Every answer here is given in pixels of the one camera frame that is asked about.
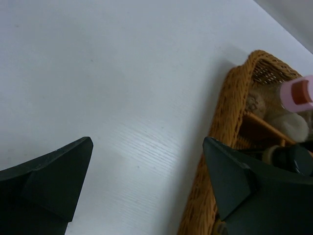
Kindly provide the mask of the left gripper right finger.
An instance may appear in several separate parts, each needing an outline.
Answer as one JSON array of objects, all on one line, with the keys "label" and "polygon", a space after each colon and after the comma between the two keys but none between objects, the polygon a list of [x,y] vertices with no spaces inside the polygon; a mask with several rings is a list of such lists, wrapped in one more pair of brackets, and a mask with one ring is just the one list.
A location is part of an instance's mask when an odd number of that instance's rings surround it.
[{"label": "left gripper right finger", "polygon": [[262,161],[266,149],[233,149],[207,137],[203,153],[220,220],[230,235],[310,235],[313,174]]}]

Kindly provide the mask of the black cap pepper jar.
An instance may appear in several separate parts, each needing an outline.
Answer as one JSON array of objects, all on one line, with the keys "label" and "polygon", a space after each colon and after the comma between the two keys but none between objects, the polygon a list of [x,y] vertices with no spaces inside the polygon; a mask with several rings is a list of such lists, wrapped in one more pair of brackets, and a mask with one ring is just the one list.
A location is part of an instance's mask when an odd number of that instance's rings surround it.
[{"label": "black cap pepper jar", "polygon": [[311,176],[313,173],[313,154],[299,144],[267,148],[262,154],[262,161],[304,176]]}]

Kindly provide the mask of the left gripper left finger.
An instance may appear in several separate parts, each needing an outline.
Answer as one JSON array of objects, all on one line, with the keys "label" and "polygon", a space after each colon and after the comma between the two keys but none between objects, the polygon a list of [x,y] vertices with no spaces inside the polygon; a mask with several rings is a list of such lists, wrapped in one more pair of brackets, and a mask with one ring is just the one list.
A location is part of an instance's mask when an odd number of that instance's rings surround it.
[{"label": "left gripper left finger", "polygon": [[93,150],[82,137],[0,172],[2,235],[63,235],[73,220]]}]

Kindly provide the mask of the pink cap spice jar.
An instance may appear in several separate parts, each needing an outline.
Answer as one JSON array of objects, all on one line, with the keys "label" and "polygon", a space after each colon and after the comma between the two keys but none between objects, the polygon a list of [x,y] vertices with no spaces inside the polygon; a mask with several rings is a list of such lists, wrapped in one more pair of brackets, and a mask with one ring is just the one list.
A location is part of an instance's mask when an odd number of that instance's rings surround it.
[{"label": "pink cap spice jar", "polygon": [[245,110],[295,142],[313,131],[313,77],[264,84],[248,93]]}]

